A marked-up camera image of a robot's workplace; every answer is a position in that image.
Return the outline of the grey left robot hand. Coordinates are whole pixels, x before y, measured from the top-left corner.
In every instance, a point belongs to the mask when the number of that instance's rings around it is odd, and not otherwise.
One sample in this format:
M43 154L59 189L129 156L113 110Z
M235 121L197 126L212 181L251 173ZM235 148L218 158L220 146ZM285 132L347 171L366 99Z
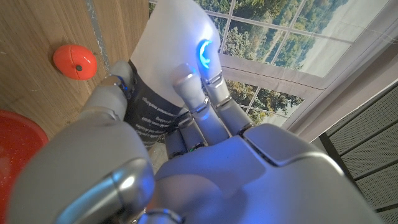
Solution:
M323 151L272 124L252 127L221 88L210 87L230 132L154 172L141 128L122 120L119 87L98 86L80 119L24 167L8 223L380 223Z

